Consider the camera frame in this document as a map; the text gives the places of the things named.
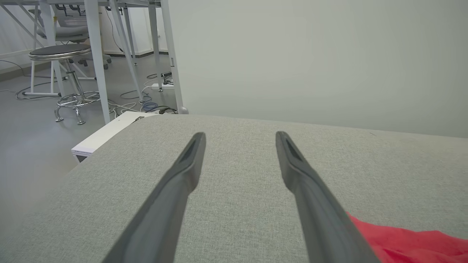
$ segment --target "red fabric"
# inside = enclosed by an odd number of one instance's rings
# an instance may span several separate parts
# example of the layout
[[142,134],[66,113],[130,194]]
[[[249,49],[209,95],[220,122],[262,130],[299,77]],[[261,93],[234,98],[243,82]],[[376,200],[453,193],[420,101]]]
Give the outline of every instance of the red fabric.
[[414,232],[350,218],[382,263],[468,263],[468,240],[440,231]]

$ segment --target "stool foot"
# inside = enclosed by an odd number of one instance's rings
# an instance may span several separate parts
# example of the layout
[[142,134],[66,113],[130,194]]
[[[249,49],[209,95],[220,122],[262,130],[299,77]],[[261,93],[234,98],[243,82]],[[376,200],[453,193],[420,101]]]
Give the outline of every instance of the stool foot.
[[84,124],[85,121],[81,118],[80,108],[74,108],[74,110],[75,110],[76,118],[78,119],[78,125]]
[[61,121],[63,121],[63,118],[60,117],[59,109],[60,109],[60,107],[57,106],[57,107],[55,108],[55,110],[54,110],[55,118],[56,118],[55,121],[56,121],[56,122],[61,122]]

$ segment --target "stool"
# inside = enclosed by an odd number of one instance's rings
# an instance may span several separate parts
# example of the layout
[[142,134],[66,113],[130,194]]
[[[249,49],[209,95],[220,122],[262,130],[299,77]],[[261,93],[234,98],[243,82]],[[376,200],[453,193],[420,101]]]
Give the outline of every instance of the stool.
[[78,118],[78,125],[85,123],[81,118],[80,108],[89,105],[93,102],[99,101],[99,92],[95,91],[83,91],[81,85],[76,78],[75,71],[72,70],[70,60],[73,57],[86,55],[91,52],[91,47],[85,44],[68,44],[68,45],[58,45],[44,47],[34,50],[29,53],[29,58],[36,61],[53,61],[53,60],[64,60],[68,65],[68,71],[66,72],[68,79],[72,82],[72,86],[75,90],[75,94],[67,95],[62,97],[57,102],[57,107],[55,108],[55,121],[63,121],[63,118],[60,117],[59,110],[60,108],[72,108],[75,110],[76,117]]

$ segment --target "black stool seat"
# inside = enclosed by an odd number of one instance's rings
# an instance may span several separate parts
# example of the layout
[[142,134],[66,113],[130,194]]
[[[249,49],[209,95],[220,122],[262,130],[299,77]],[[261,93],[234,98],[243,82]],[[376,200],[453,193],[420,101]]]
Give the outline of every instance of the black stool seat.
[[86,44],[68,44],[39,48],[29,53],[31,60],[52,61],[86,55],[91,46]]

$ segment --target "gray floor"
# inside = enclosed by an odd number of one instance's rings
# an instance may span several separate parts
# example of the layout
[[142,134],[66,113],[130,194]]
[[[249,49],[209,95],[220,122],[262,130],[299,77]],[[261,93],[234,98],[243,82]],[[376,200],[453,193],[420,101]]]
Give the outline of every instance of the gray floor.
[[[161,55],[163,71],[170,71],[167,55]],[[154,55],[137,59],[137,79],[140,88],[146,76],[155,73]],[[89,67],[80,66],[86,74],[94,76],[92,62]],[[50,70],[39,75],[47,76]],[[118,104],[137,102],[138,99],[124,100],[120,94],[134,90],[125,58],[112,58],[109,69],[105,70],[108,97]],[[50,79],[36,78],[36,83]],[[18,77],[0,82],[0,89],[18,91],[29,86],[29,77]],[[65,89],[72,93],[68,81]],[[84,90],[97,90],[93,80],[82,80]],[[36,88],[46,92],[49,85]],[[176,107],[173,90],[162,93],[146,89],[159,105]],[[136,92],[127,95],[136,97]],[[82,108],[86,123],[76,124],[76,118],[69,109],[61,109],[64,121],[56,123],[54,117],[55,99],[37,101],[16,100],[15,94],[0,93],[0,234],[13,227],[22,215],[41,200],[60,179],[76,165],[71,148],[104,125],[101,105],[95,103]]]

